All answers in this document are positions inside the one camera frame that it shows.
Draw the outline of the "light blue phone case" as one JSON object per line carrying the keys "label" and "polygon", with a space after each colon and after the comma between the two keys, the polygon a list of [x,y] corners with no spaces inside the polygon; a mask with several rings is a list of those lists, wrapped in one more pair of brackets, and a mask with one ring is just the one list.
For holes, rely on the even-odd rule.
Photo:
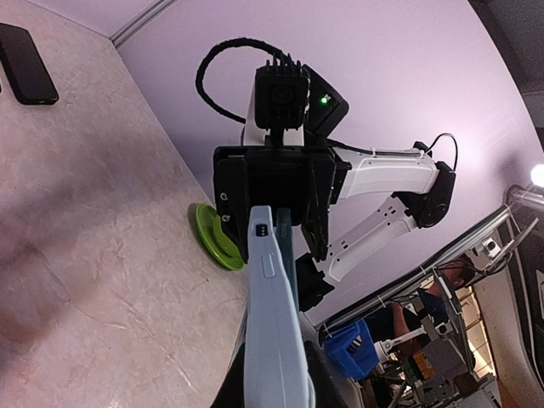
{"label": "light blue phone case", "polygon": [[253,207],[247,231],[248,304],[246,341],[260,354],[267,350],[270,368],[283,360],[288,371],[303,342],[298,313],[275,237],[276,213],[269,206]]}

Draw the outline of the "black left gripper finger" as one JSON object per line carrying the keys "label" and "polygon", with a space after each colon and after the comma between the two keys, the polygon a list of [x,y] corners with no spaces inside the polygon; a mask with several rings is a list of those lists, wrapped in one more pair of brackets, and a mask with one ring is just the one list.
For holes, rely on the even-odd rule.
{"label": "black left gripper finger", "polygon": [[320,350],[309,340],[299,345],[288,371],[284,360],[266,368],[269,352],[257,354],[250,343],[242,343],[211,406],[339,407],[340,393]]}

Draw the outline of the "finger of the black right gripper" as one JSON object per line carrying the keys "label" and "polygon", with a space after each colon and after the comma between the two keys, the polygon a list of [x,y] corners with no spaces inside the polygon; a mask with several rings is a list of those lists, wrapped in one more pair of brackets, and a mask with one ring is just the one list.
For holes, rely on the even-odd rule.
{"label": "finger of the black right gripper", "polygon": [[241,157],[215,156],[213,188],[222,231],[236,245],[242,260],[246,262],[250,206],[245,161]]}
{"label": "finger of the black right gripper", "polygon": [[328,245],[328,213],[336,172],[333,159],[315,159],[308,166],[308,192],[301,229],[309,251],[316,261],[323,261]]}

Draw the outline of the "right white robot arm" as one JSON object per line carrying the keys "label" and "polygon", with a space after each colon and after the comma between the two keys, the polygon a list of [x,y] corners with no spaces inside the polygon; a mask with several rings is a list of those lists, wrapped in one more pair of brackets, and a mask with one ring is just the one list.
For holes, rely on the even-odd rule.
{"label": "right white robot arm", "polygon": [[297,260],[307,311],[363,260],[447,214],[456,180],[421,142],[408,150],[357,149],[330,139],[348,103],[307,65],[259,67],[246,115],[250,141],[218,147],[213,186],[220,226],[248,255],[250,212],[274,225],[288,211],[308,252]]}

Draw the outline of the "black smartphone teal edge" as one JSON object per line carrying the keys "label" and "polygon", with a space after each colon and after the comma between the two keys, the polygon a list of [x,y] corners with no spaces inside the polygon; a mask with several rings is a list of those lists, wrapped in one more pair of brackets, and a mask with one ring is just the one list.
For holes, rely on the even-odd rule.
{"label": "black smartphone teal edge", "polygon": [[1,24],[1,63],[22,105],[54,105],[59,94],[28,30]]}
{"label": "black smartphone teal edge", "polygon": [[292,245],[292,217],[288,208],[279,208],[276,212],[275,237],[280,248],[286,277],[292,291],[295,310],[298,312],[298,278]]}

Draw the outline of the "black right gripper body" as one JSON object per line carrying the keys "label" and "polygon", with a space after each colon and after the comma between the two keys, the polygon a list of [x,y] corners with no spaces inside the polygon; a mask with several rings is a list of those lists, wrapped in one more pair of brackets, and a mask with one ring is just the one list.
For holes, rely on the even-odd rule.
{"label": "black right gripper body", "polygon": [[[329,148],[264,146],[219,146],[213,157],[241,157],[246,163],[250,211],[255,206],[269,206],[274,211],[288,208],[293,223],[301,225],[308,192],[308,166],[315,159],[333,159],[336,172],[339,160]],[[335,177],[331,192],[331,203]]]}

